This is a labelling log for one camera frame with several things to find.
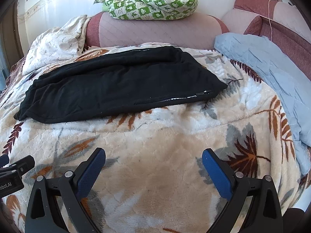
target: bed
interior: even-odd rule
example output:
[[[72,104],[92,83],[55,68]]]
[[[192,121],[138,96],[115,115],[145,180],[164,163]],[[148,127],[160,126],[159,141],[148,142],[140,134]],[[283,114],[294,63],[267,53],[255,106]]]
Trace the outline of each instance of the bed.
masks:
[[[96,147],[105,149],[107,160],[82,204],[103,232],[206,232],[226,203],[203,167],[201,155],[206,148],[212,148],[220,159],[246,176],[271,175],[282,214],[296,202],[310,176],[301,177],[279,96],[251,67],[211,50],[215,36],[228,32],[222,21],[194,16],[200,18],[201,27],[193,29],[193,36],[201,35],[208,41],[199,43],[193,38],[187,44],[181,42],[184,39],[166,36],[158,40],[162,43],[155,43],[141,35],[135,43],[130,42],[131,36],[123,39],[128,41],[125,44],[103,43],[99,24],[110,18],[101,13],[88,23],[86,45],[80,55],[25,75],[25,58],[14,66],[0,96],[0,147],[11,162],[29,154],[36,161],[35,168],[23,178],[25,188],[3,199],[7,217],[21,232],[36,177],[58,177],[74,170]],[[193,24],[193,17],[182,20],[178,22]],[[94,120],[44,124],[13,118],[25,92],[42,74],[106,54],[171,45],[165,44],[168,42],[190,53],[226,83],[227,89],[207,102]],[[249,203],[247,200],[234,232],[241,226]],[[69,231],[74,232],[62,201],[59,205]]]

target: blue quilt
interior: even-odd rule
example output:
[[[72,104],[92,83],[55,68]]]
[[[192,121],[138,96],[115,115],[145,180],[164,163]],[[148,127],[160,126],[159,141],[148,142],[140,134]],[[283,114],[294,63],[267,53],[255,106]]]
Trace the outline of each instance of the blue quilt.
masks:
[[[247,64],[279,96],[293,135],[302,175],[311,168],[311,81],[267,37],[225,33],[215,38],[215,49],[229,59]]]

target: blue rubber pad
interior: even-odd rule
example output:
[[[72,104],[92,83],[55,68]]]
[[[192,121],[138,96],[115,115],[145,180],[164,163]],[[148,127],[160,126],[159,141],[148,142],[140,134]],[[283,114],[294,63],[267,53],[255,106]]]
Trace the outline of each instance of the blue rubber pad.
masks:
[[[7,154],[4,154],[0,157],[0,168],[4,167],[10,162],[9,156]]]
[[[104,150],[100,150],[93,161],[88,165],[81,178],[77,182],[76,198],[80,201],[82,198],[87,197],[91,191],[101,169],[103,168],[106,160]]]
[[[232,197],[231,183],[215,159],[207,150],[203,151],[202,163],[220,196],[230,200]]]

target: silver bolt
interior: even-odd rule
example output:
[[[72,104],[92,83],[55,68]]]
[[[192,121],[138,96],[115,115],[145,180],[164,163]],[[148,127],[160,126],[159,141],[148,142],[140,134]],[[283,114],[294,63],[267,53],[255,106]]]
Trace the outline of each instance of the silver bolt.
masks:
[[[37,177],[37,181],[41,181],[41,180],[43,180],[43,176],[42,176],[42,175],[39,175],[39,176]]]
[[[69,178],[69,177],[71,177],[72,175],[73,175],[73,172],[72,172],[72,171],[68,171],[68,172],[65,173],[65,177],[66,177],[66,178]]]
[[[235,176],[237,176],[238,178],[243,178],[244,174],[242,172],[236,172]]]
[[[269,175],[266,175],[265,179],[266,179],[266,181],[271,181],[272,180],[271,176],[269,176]]]

